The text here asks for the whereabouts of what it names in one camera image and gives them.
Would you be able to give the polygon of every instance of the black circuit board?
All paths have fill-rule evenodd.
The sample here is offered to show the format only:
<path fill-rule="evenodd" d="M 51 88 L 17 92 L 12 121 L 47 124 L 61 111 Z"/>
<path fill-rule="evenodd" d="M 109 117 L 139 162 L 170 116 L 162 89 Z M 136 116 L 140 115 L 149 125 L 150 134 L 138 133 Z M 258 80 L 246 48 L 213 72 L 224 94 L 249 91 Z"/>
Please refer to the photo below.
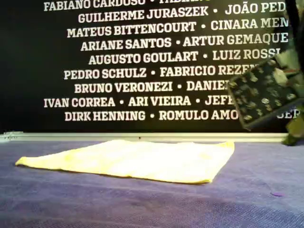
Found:
<path fill-rule="evenodd" d="M 287 112 L 299 99 L 293 88 L 276 82 L 274 72 L 278 69 L 284 70 L 272 58 L 228 83 L 228 91 L 243 125 Z"/>

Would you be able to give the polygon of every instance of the yellow towel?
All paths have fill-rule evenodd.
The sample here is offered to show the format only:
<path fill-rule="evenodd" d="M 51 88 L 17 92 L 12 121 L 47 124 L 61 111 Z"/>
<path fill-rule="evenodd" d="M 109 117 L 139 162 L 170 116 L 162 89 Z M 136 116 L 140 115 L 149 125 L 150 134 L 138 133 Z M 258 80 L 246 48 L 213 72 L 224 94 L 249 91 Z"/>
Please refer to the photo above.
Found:
<path fill-rule="evenodd" d="M 21 157 L 16 165 L 175 183 L 206 183 L 213 181 L 233 152 L 233 142 L 113 140 L 41 157 Z"/>

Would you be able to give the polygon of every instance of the black banner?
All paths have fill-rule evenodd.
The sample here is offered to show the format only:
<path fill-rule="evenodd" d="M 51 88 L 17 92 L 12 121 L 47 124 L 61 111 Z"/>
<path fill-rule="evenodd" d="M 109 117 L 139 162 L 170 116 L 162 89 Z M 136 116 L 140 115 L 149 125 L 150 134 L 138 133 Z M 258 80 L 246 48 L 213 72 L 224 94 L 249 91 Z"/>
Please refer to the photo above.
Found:
<path fill-rule="evenodd" d="M 5 4 L 6 131 L 244 132 L 226 82 L 291 39 L 284 1 Z"/>

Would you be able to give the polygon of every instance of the small purple object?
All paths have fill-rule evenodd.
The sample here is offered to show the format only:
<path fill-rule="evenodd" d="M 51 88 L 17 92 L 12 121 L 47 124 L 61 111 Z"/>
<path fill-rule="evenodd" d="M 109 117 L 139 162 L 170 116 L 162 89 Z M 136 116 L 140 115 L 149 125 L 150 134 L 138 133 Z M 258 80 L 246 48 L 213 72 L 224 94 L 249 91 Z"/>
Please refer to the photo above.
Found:
<path fill-rule="evenodd" d="M 284 196 L 282 193 L 280 192 L 271 192 L 270 193 L 271 195 L 274 195 L 274 196 Z"/>

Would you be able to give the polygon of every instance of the circuit board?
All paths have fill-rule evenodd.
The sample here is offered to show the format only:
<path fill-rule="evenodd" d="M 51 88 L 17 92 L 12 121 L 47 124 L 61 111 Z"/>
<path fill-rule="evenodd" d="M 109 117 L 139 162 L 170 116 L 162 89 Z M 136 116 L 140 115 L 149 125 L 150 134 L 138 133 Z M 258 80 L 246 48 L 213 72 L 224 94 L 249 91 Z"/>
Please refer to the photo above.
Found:
<path fill-rule="evenodd" d="M 304 102 L 292 87 L 278 83 L 278 76 L 285 76 L 284 70 L 286 67 L 273 57 L 228 82 L 228 92 L 245 129 L 258 127 Z"/>

